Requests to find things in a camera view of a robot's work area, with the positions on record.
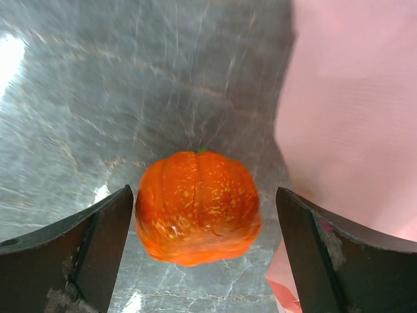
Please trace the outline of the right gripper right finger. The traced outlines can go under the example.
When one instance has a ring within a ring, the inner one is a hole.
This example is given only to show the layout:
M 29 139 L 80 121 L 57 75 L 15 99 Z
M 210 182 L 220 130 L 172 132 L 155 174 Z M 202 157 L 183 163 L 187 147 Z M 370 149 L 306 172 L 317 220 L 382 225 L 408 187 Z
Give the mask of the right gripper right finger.
M 303 312 L 415 312 L 416 243 L 280 187 L 276 207 Z

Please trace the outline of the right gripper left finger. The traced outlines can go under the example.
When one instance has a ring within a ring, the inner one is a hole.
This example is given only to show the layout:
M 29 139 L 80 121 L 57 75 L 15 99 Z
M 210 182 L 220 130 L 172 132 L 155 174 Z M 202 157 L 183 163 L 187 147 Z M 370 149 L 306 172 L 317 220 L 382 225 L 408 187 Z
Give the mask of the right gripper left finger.
M 129 186 L 1 242 L 2 312 L 107 312 L 134 197 Z

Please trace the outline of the pink peach plastic bag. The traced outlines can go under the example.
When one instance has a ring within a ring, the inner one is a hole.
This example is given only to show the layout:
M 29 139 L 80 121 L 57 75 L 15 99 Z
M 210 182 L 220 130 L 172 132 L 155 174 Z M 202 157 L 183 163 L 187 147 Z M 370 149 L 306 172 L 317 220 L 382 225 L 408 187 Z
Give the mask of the pink peach plastic bag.
M 416 2 L 293 1 L 274 137 L 295 194 L 416 243 Z M 283 238 L 266 278 L 303 312 Z

